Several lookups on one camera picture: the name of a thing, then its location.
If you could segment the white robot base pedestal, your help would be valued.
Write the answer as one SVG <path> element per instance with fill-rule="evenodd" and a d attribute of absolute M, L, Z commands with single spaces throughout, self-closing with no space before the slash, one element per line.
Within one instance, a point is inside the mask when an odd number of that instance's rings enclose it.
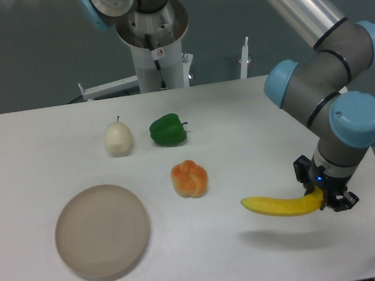
<path fill-rule="evenodd" d="M 188 30 L 187 10 L 177 0 L 167 0 L 156 13 L 128 15 L 116 31 L 132 54 L 141 93 L 187 86 L 182 40 Z"/>

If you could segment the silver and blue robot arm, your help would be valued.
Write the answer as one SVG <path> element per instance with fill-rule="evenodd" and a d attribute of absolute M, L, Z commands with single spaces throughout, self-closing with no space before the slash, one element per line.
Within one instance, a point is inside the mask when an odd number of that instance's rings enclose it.
<path fill-rule="evenodd" d="M 301 216 L 330 207 L 349 210 L 358 196 L 347 185 L 375 142 L 375 97 L 343 89 L 375 62 L 375 24 L 351 23 L 328 0 L 267 0 L 315 50 L 307 63 L 284 60 L 265 80 L 277 107 L 312 131 L 312 158 L 294 162 L 305 194 L 293 200 L 247 197 L 242 205 L 269 216 Z M 177 0 L 78 0 L 100 30 L 115 26 L 131 49 L 141 92 L 188 86 L 181 38 L 186 9 Z"/>

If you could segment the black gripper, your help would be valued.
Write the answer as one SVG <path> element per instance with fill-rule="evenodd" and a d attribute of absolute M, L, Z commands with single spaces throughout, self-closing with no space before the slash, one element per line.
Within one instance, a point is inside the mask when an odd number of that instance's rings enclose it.
<path fill-rule="evenodd" d="M 331 208 L 334 212 L 352 209 L 359 202 L 356 194 L 348 191 L 347 177 L 328 175 L 325 166 L 317 166 L 314 160 L 305 155 L 299 156 L 293 162 L 296 180 L 301 183 L 307 195 L 315 189 L 323 191 L 323 203 L 319 210 Z"/>

